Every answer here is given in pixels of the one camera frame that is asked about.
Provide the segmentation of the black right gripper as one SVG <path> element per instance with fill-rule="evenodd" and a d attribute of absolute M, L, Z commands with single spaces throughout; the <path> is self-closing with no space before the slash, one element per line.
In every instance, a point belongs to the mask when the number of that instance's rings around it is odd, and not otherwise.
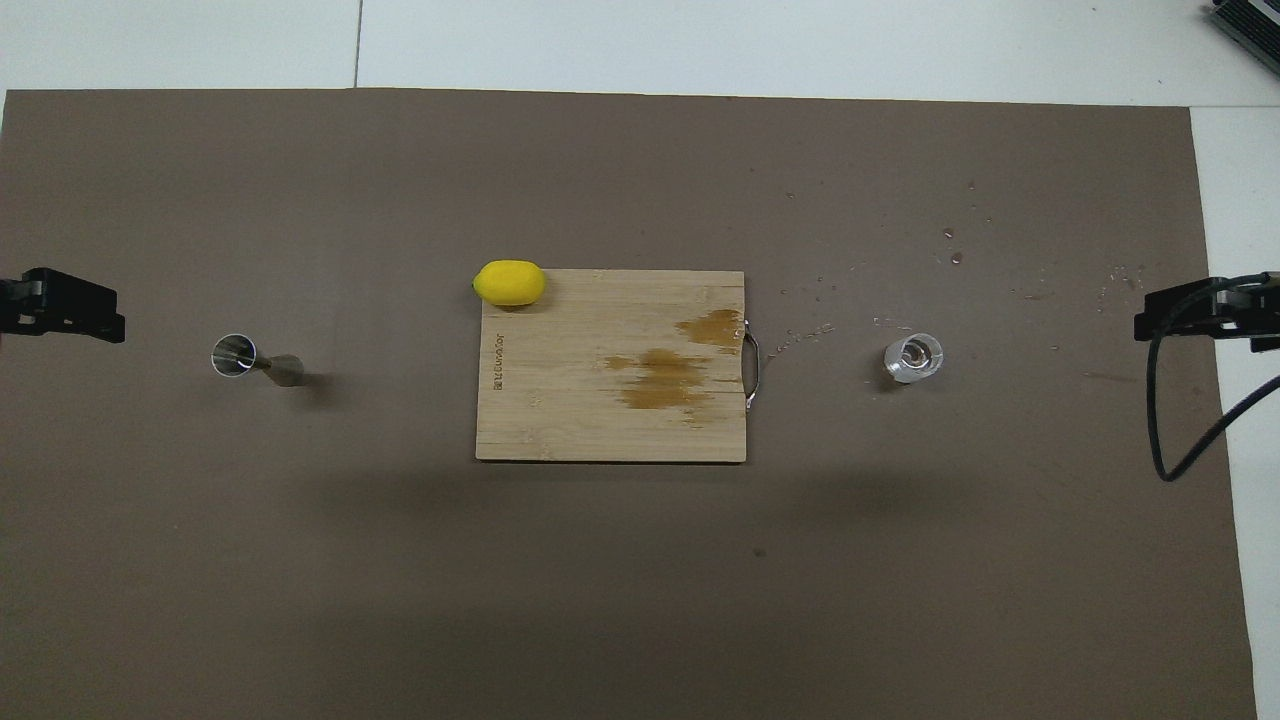
<path fill-rule="evenodd" d="M 1228 288 L 1226 282 L 1204 278 L 1147 293 L 1142 311 L 1133 318 L 1133 340 L 1151 341 L 1171 313 L 1166 334 L 1242 337 L 1242 331 L 1228 327 L 1251 309 L 1252 301 L 1251 351 L 1279 350 L 1279 274 L 1266 272 L 1265 279 L 1249 291 Z"/>

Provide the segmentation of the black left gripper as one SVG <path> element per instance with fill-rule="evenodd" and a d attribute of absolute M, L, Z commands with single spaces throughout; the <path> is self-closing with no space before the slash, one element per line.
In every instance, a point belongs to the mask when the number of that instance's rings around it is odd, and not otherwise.
<path fill-rule="evenodd" d="M 0 282 L 1 333 L 20 327 L 20 283 Z M 22 333 L 82 334 L 109 343 L 125 341 L 125 318 L 116 311 L 116 291 L 51 268 L 33 268 L 22 278 Z"/>

